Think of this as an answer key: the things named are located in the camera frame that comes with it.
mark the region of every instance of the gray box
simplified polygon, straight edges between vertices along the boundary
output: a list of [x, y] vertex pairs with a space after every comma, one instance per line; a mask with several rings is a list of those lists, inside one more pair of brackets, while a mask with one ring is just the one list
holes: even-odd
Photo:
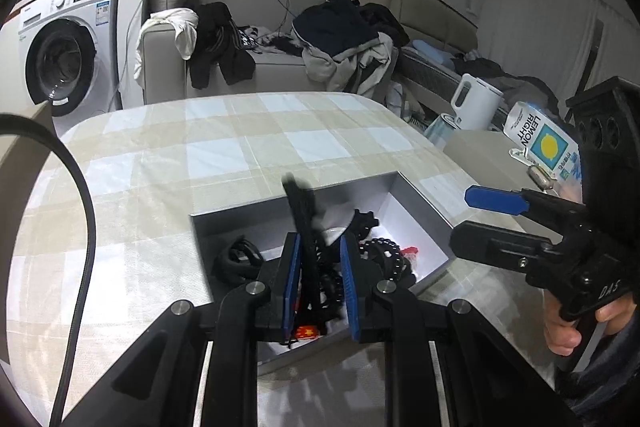
[[[329, 241], [349, 224], [357, 208], [361, 212], [373, 211], [380, 220], [380, 226], [372, 230], [373, 237], [388, 237], [401, 248], [417, 247], [418, 254], [412, 263], [417, 278], [411, 288], [414, 293], [430, 286], [454, 257], [449, 249], [452, 225], [399, 172], [315, 188], [314, 193], [322, 216], [321, 226], [328, 231]], [[284, 196], [196, 214], [191, 216], [191, 224], [206, 275], [210, 273], [212, 258], [239, 235], [244, 235], [270, 259], [279, 256], [287, 232], [295, 230]], [[294, 344], [295, 349], [260, 344], [258, 374], [295, 362], [349, 334], [346, 320], [334, 321], [328, 329], [330, 333], [326, 336]]]

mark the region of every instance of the white kettle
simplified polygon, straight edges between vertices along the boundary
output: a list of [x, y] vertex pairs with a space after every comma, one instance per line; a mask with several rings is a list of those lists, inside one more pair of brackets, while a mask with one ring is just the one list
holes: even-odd
[[[469, 92], [460, 105], [456, 105], [465, 86]], [[468, 73], [462, 75], [458, 89], [451, 99], [451, 107], [455, 111], [455, 123], [460, 129], [489, 129], [495, 110], [500, 105], [502, 92], [487, 84], [481, 78]]]

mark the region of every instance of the blue pillow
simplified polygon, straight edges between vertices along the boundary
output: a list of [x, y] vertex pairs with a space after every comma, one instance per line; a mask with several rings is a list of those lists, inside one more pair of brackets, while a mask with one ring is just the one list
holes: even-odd
[[451, 55], [450, 53], [437, 50], [425, 41], [413, 41], [411, 44], [420, 53], [426, 55], [437, 64], [440, 64], [445, 68], [449, 68], [449, 70], [454, 69], [453, 62], [451, 61], [453, 55]]

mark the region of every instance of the washing machine door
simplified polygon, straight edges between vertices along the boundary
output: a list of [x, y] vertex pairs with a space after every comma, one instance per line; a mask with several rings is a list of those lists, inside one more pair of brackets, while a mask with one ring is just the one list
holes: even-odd
[[46, 24], [33, 39], [25, 63], [31, 100], [49, 100], [53, 116], [69, 114], [87, 94], [94, 65], [94, 40], [85, 26], [68, 19]]

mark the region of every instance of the hand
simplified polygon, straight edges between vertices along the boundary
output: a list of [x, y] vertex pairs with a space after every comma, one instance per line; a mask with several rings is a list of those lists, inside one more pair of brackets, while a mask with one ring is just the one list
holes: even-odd
[[[596, 311], [598, 322], [609, 321], [605, 335], [613, 335], [624, 328], [631, 320], [636, 303], [631, 293], [610, 302]], [[560, 302], [545, 290], [545, 339], [546, 345], [556, 355], [569, 356], [582, 340], [580, 333], [574, 328], [574, 322], [560, 318]]]

